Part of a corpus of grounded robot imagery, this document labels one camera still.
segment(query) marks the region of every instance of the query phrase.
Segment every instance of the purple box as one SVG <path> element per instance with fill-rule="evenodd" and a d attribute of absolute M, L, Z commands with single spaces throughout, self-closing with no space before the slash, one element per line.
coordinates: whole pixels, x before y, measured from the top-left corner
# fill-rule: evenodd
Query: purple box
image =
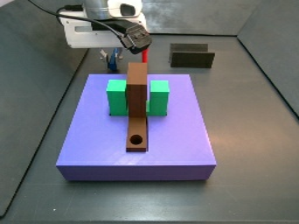
<path fill-rule="evenodd" d="M 202 112 L 187 74 L 148 74 L 170 81 L 167 116 L 148 117 L 148 152 L 127 152 L 127 116 L 108 115 L 108 80 L 91 74 L 56 166 L 67 180 L 207 179 L 216 166 Z"/>

